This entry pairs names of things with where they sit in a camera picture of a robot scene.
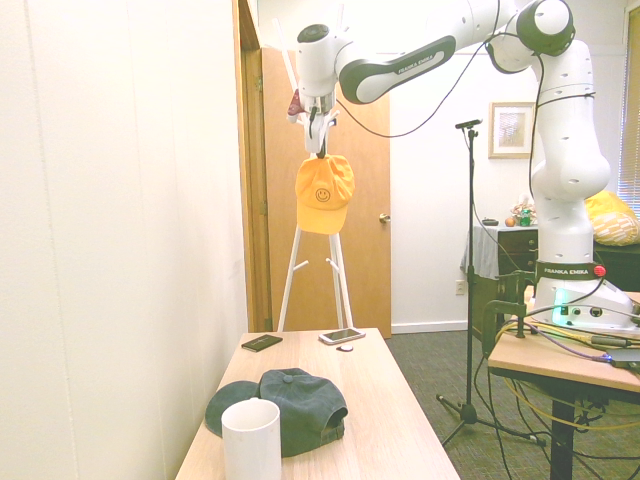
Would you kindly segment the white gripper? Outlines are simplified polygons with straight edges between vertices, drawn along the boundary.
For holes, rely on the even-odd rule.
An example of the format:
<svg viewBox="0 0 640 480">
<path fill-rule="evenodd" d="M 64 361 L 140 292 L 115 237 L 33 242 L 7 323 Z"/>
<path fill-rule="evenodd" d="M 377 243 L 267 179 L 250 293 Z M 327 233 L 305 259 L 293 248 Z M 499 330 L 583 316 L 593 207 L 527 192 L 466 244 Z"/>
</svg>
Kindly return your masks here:
<svg viewBox="0 0 640 480">
<path fill-rule="evenodd" d="M 325 158 L 327 154 L 328 135 L 331 126 L 336 124 L 339 110 L 322 113 L 318 108 L 312 108 L 304 121 L 305 149 L 310 154 L 319 154 Z"/>
</svg>

